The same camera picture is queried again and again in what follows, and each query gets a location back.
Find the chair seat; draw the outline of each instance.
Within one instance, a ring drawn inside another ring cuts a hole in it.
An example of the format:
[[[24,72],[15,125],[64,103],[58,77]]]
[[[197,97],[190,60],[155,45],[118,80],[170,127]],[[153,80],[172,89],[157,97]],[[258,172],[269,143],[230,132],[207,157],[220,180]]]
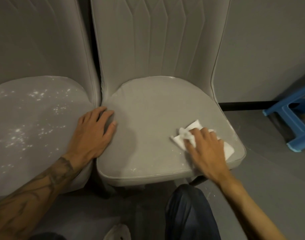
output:
[[[0,199],[55,162],[65,152],[78,117],[93,107],[84,89],[67,77],[0,84]],[[91,167],[65,191],[82,188]]]
[[[187,153],[171,141],[177,129],[196,119],[235,149],[227,160],[238,166],[246,150],[218,104],[193,84],[174,77],[134,79],[104,104],[115,110],[117,131],[96,160],[99,174],[113,186],[130,186],[197,176]]]

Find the floor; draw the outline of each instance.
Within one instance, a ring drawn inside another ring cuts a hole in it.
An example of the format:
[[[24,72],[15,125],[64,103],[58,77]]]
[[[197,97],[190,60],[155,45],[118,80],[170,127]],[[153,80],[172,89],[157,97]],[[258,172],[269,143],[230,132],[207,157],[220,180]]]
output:
[[[290,151],[272,123],[276,118],[266,118],[262,111],[225,114],[247,149],[233,174],[288,239],[305,240],[305,150]],[[53,231],[68,240],[101,240],[114,224],[123,222],[132,239],[163,239],[164,206],[175,187],[174,182],[147,185],[140,194],[108,200],[87,191],[61,195],[35,233]],[[218,188],[210,181],[198,188],[211,205],[222,240],[246,239]]]

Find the chair backrest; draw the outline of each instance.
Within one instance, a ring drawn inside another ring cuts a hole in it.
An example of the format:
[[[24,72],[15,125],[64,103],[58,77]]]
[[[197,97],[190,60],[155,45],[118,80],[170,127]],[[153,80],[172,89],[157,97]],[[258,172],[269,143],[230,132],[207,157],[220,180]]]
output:
[[[185,79],[214,98],[211,77],[230,0],[91,0],[103,99],[134,78]]]
[[[0,84],[64,76],[100,103],[100,87],[77,0],[0,0]]]

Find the shoe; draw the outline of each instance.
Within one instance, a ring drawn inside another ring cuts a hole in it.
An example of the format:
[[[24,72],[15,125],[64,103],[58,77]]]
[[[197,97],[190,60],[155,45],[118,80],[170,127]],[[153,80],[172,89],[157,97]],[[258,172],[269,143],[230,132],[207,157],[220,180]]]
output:
[[[124,224],[115,225],[103,240],[131,240],[129,228]]]

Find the person's leg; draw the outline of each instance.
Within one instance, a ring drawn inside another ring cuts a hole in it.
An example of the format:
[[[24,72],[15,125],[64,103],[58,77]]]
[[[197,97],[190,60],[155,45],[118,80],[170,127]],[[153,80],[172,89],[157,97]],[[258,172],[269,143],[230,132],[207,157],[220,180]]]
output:
[[[54,232],[45,232],[33,235],[29,240],[66,240],[66,238]]]
[[[166,205],[166,240],[220,240],[217,223],[201,190],[180,185]]]

